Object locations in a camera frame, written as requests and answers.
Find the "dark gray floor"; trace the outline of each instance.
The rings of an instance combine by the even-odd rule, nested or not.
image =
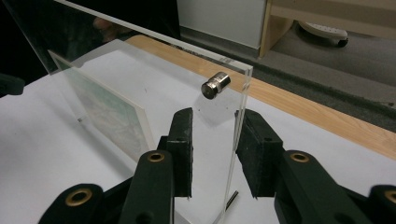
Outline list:
[[[294,24],[262,59],[258,51],[182,28],[182,38],[254,66],[253,76],[396,132],[396,41],[348,33],[349,43],[301,32]]]

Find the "metal cylinder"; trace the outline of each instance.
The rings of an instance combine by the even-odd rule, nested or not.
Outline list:
[[[201,92],[204,97],[212,100],[215,99],[215,97],[221,93],[230,83],[231,79],[227,74],[218,72],[202,85]]]

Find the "white wall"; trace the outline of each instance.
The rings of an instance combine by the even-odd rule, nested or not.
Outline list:
[[[258,49],[266,0],[177,0],[180,25]]]

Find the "wooden table edge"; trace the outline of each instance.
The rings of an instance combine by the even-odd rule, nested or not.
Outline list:
[[[239,87],[244,85],[244,75],[149,37],[136,35],[126,40],[126,43],[205,77],[213,76],[216,70],[225,70],[231,73],[233,82],[236,83],[231,88],[236,91],[241,91]],[[210,69],[207,69],[209,71],[203,69],[202,64],[209,66]],[[249,96],[396,160],[396,133],[284,91],[256,78],[250,80]]]

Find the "glass panel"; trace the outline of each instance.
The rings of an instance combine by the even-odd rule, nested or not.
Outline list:
[[[236,190],[228,187],[252,67],[176,39],[163,18],[151,21],[165,28],[139,24],[165,30],[159,34],[68,1],[3,1],[77,119],[93,123],[131,162],[168,135],[178,110],[193,109],[192,197],[176,198],[175,209],[184,223],[219,221]],[[227,78],[218,77],[202,89],[219,72],[231,83],[222,89]],[[132,139],[143,149],[126,147]]]

